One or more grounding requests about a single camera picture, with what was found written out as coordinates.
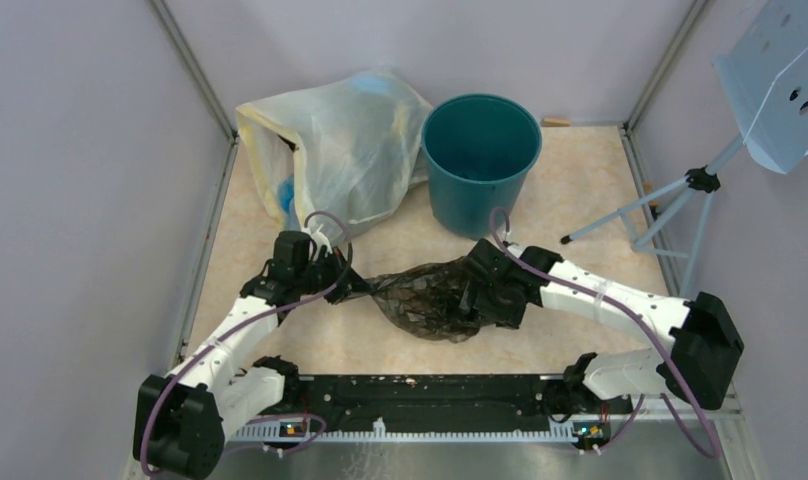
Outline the black plastic trash bag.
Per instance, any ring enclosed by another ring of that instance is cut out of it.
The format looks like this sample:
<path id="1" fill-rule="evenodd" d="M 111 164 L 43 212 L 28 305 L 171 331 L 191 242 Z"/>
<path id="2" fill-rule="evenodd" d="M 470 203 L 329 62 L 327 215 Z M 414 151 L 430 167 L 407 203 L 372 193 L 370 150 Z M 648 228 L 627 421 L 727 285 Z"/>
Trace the black plastic trash bag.
<path id="1" fill-rule="evenodd" d="M 494 315 L 461 307 L 471 273 L 462 257 L 370 277 L 369 294 L 397 328 L 423 340 L 465 342 L 486 326 L 504 327 Z"/>

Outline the small wooden block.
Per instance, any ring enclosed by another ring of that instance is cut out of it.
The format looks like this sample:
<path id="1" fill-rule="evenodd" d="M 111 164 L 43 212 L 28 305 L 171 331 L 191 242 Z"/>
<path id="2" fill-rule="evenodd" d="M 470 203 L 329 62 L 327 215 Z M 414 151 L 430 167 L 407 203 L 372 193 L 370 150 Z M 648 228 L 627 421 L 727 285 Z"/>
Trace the small wooden block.
<path id="1" fill-rule="evenodd" d="M 565 128 L 570 127 L 572 122 L 567 118 L 543 117 L 540 121 L 543 128 Z"/>

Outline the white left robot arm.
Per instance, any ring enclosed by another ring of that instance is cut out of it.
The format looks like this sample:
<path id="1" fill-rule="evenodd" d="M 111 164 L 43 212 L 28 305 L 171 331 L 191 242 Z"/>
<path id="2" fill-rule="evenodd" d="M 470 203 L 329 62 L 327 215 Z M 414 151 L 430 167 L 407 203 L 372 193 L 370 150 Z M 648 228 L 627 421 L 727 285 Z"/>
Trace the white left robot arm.
<path id="1" fill-rule="evenodd" d="M 240 289 L 224 320 L 194 353 L 137 392 L 132 456 L 143 474 L 205 479 L 229 438 L 263 410 L 288 413 L 300 386 L 274 367 L 241 365 L 293 310 L 348 291 L 353 247 L 320 234 L 283 231 L 272 257 Z"/>

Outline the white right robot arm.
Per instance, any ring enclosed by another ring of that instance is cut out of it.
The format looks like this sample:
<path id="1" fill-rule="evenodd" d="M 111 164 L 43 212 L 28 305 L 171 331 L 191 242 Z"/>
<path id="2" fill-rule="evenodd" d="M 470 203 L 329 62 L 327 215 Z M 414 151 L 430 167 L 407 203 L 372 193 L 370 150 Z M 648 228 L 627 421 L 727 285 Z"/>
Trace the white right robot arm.
<path id="1" fill-rule="evenodd" d="M 583 354 L 563 372 L 580 412 L 625 395 L 667 395 L 704 410 L 723 405 L 744 343 L 718 297 L 655 295 L 595 275 L 541 247 L 479 240 L 463 260 L 460 308 L 511 328 L 536 305 L 588 318 L 647 343 L 618 354 Z"/>

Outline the teal plastic trash bin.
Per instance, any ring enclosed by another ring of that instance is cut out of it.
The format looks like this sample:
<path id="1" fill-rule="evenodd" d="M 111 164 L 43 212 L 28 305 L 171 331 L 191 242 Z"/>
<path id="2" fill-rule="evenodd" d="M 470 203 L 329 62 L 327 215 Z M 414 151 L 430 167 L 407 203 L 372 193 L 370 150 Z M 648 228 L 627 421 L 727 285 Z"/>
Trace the teal plastic trash bin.
<path id="1" fill-rule="evenodd" d="M 538 121 L 507 98 L 467 94 L 434 107 L 421 136 L 434 218 L 460 237 L 487 235 L 491 211 L 514 208 L 542 143 Z"/>

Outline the light blue tripod stand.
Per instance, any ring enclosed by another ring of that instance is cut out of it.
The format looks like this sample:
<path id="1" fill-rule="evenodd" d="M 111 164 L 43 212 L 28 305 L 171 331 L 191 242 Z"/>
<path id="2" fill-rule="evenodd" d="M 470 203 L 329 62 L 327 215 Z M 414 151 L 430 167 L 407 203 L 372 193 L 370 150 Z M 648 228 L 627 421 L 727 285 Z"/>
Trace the light blue tripod stand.
<path id="1" fill-rule="evenodd" d="M 691 296 L 691 282 L 710 209 L 716 192 L 721 187 L 718 173 L 743 146 L 743 137 L 738 134 L 710 164 L 700 168 L 689 169 L 682 178 L 657 190 L 653 190 L 641 196 L 638 200 L 617 208 L 612 213 L 572 233 L 564 235 L 560 239 L 560 243 L 563 245 L 569 244 L 604 224 L 619 218 L 628 231 L 634 251 L 651 253 L 658 258 L 682 259 L 686 261 L 685 270 L 680 279 L 676 280 L 675 287 L 680 297 L 689 298 Z M 653 239 L 660 234 L 674 217 L 698 194 L 704 195 L 704 201 L 690 250 L 688 252 L 679 252 L 672 249 L 654 247 Z M 634 210 L 645 207 L 648 208 L 653 222 L 643 234 L 638 234 L 630 224 L 628 214 Z"/>

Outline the perforated light blue metal panel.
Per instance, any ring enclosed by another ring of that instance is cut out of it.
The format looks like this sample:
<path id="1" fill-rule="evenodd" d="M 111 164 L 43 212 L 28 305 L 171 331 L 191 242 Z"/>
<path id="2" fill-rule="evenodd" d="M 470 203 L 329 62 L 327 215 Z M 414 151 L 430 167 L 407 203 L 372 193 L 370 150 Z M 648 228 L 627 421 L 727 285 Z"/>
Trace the perforated light blue metal panel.
<path id="1" fill-rule="evenodd" d="M 767 2 L 714 67 L 752 159 L 790 173 L 808 155 L 808 0 Z"/>

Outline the white translucent trash bag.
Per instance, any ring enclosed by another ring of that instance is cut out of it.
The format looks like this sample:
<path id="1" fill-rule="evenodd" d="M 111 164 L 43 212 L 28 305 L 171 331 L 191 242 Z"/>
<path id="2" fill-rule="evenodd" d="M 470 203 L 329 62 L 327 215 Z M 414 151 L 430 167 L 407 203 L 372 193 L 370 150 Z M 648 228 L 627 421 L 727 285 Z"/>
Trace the white translucent trash bag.
<path id="1" fill-rule="evenodd" d="M 427 178 L 422 128 L 431 104 L 396 71 L 376 67 L 236 109 L 258 195 L 284 230 L 343 240 L 391 216 Z"/>

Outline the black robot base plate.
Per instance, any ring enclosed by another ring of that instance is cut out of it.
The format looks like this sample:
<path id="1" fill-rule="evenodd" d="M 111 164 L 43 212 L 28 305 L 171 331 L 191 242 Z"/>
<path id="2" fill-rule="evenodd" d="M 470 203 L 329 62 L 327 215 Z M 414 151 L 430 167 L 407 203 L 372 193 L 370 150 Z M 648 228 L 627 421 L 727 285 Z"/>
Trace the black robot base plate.
<path id="1" fill-rule="evenodd" d="M 315 375 L 287 379 L 265 414 L 315 414 L 330 433 L 545 432 L 583 415 L 628 414 L 627 398 L 603 401 L 547 374 Z"/>

